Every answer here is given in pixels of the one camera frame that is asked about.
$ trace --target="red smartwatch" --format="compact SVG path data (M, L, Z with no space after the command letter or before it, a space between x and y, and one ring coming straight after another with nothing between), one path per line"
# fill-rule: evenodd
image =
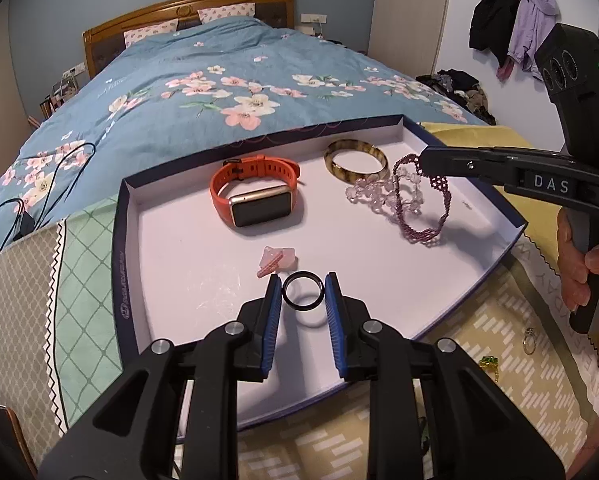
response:
M279 178L286 184L234 195L230 199L219 196L220 190L232 180L265 176ZM295 207L299 176L300 166L287 158L256 155L225 160L211 179L213 205L222 220L235 227L288 216Z

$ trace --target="headboard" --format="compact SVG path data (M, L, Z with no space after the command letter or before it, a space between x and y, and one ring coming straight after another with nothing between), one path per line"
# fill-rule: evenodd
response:
M294 0L169 0L102 23L83 34L88 74L93 78L126 48L124 32L179 19L178 30L200 24L198 9L242 2L256 4L256 18L275 28L294 28Z

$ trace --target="white tray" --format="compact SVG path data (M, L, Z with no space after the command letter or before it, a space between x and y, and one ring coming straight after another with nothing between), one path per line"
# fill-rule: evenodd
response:
M235 319L243 303L263 297L268 278L258 280L256 271L265 246L295 248L298 269L322 279L335 271L345 295L365 301L372 317L408 338L417 338L449 314L512 247L525 222L496 190L486 187L484 194L463 178L449 179L451 214L432 247L410 243L388 218L348 202L348 184L324 165L329 143L337 138L372 142L393 165L425 148L420 137L431 140L418 126L409 127L400 122L319 137L318 132L304 132L314 138L256 148L300 164L298 203L287 218L238 230L218 217L208 191L225 149L128 178L120 192L113 262L122 361L157 338L175 344L202 339ZM248 144L232 148L251 152ZM209 159L217 162L207 163ZM337 162L357 171L378 169L363 153L341 153ZM261 181L239 182L230 194L258 187ZM422 190L422 218L409 219L418 230L435 225L443 213L441 193L427 181ZM286 275L280 273L282 280ZM304 280L289 287L292 297L310 296L314 290ZM243 427L281 416L340 386L324 306L298 313L283 302L273 369L263 384L239 384L238 423Z

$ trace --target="device handle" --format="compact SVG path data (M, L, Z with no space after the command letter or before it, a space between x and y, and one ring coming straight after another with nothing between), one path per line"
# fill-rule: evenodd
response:
M572 209L567 209L566 214L573 231L573 244L577 250L586 254L599 245L598 218ZM578 307L569 320L571 328L579 334L599 330L599 275L590 272L587 283L591 289L591 298L586 306Z

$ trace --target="purple jacket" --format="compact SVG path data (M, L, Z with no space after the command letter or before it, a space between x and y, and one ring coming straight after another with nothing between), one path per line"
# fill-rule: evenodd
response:
M519 3L508 55L537 79L541 79L541 75L535 64L535 53L555 26L558 15L556 0L521 0Z

